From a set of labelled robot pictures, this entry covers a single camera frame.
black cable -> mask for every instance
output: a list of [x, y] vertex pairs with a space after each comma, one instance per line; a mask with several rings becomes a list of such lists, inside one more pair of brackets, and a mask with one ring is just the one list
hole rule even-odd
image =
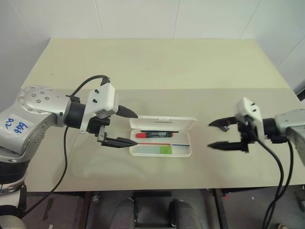
[[79, 87], [76, 88], [75, 91], [74, 91], [70, 96], [75, 96], [76, 93], [77, 93], [86, 83], [88, 83], [89, 81], [94, 80], [94, 79], [100, 79], [100, 78], [108, 78], [108, 77], [105, 76], [105, 75], [95, 75], [95, 76], [92, 76], [92, 77], [86, 79], [84, 82], [82, 82], [81, 85], [79, 85]]
[[270, 223], [271, 223], [271, 218], [272, 218], [272, 215], [273, 215], [273, 211], [274, 211], [274, 208], [275, 208], [275, 204], [276, 202], [284, 195], [284, 193], [286, 192], [288, 186], [289, 186], [289, 183], [290, 183], [290, 180], [291, 180], [291, 177], [292, 177], [292, 172], [293, 172], [293, 167], [294, 167], [294, 151], [293, 151], [293, 147], [291, 145], [291, 142], [289, 140], [287, 140], [287, 143], [288, 143], [288, 146], [289, 146], [289, 151], [290, 151], [290, 167], [289, 167], [289, 173], [288, 173], [288, 177], [287, 177], [287, 181], [286, 181], [286, 184], [284, 186], [284, 188], [282, 189], [281, 193], [270, 203], [268, 209], [267, 209], [267, 212], [270, 211], [270, 209], [272, 208], [272, 211], [271, 213], [269, 214], [269, 219], [268, 220], [265, 220], [266, 219], [266, 215], [265, 215], [265, 218], [264, 218], [264, 221], [263, 221], [263, 226], [265, 226], [265, 228], [269, 228], [270, 226]]
[[[265, 149], [267, 150], [271, 156], [275, 159], [279, 169], [280, 169], [280, 181], [279, 181], [279, 184], [277, 186], [277, 189], [276, 189], [276, 192], [275, 192], [275, 197], [274, 199], [277, 198], [277, 196], [279, 195], [279, 192], [281, 190], [281, 187], [283, 185], [283, 180], [284, 180], [284, 170], [283, 170], [283, 166], [282, 166], [282, 163], [280, 161], [280, 159], [277, 157], [277, 155], [269, 148], [267, 147], [257, 136], [255, 133], [253, 133], [253, 136], [256, 138], [255, 140]], [[269, 205], [269, 208], [268, 210], [266, 211], [266, 214], [265, 214], [265, 217], [264, 217], [264, 221], [263, 221], [263, 224], [262, 224], [262, 229], [265, 229], [265, 222], [266, 222], [266, 219], [269, 218], [271, 220], [272, 218], [272, 215], [273, 215], [273, 211], [274, 211], [274, 208], [275, 208], [275, 204], [270, 204]]]
[[57, 187], [59, 186], [59, 184], [61, 183], [61, 181], [63, 180], [63, 177], [66, 174], [67, 168], [68, 168], [68, 158], [67, 158], [67, 148], [66, 148], [66, 137], [67, 137], [67, 131], [68, 131], [69, 127], [66, 127], [65, 129], [65, 133], [63, 135], [63, 153], [65, 156], [65, 168], [63, 170], [62, 176], [59, 179], [59, 181], [57, 182], [57, 184], [54, 186], [54, 188], [48, 192], [43, 198], [41, 198], [39, 201], [37, 201], [32, 207], [30, 207], [28, 210], [26, 210], [24, 212], [24, 214], [20, 217], [21, 219], [23, 217], [25, 217], [27, 214], [29, 214], [34, 208], [36, 208], [42, 201], [44, 201], [49, 195], [51, 195], [55, 189], [57, 189]]

bolt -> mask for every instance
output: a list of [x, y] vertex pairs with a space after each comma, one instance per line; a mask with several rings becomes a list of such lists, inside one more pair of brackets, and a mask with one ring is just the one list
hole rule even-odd
[[224, 132], [227, 132], [230, 129], [230, 127], [229, 126], [221, 126], [220, 129]]

table leg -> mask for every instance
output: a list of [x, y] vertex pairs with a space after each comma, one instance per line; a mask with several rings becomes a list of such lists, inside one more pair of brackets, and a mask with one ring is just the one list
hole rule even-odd
[[215, 204], [216, 204], [216, 208], [217, 208], [217, 215], [218, 215], [220, 229], [229, 229], [228, 222], [227, 222], [227, 219], [226, 219], [226, 216], [225, 216], [221, 189], [220, 188], [213, 188], [213, 189], [211, 189], [211, 191], [212, 191], [212, 194], [213, 194], [214, 199], [215, 199]]
[[81, 209], [81, 217], [80, 223], [78, 225], [78, 229], [85, 229], [87, 225], [88, 213], [90, 208], [90, 201], [91, 201], [91, 192], [85, 192], [84, 201], [82, 204]]

red line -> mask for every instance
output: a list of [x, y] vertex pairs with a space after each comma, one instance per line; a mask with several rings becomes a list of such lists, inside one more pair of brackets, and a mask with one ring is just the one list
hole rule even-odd
[[138, 143], [138, 145], [167, 145], [170, 146], [169, 143]]

label sticker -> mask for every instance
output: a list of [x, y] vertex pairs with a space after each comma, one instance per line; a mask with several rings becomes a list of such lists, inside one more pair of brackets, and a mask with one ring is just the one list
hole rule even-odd
[[0, 131], [4, 137], [21, 137], [27, 133], [33, 126], [33, 123], [20, 118], [15, 114], [9, 115], [1, 121]]

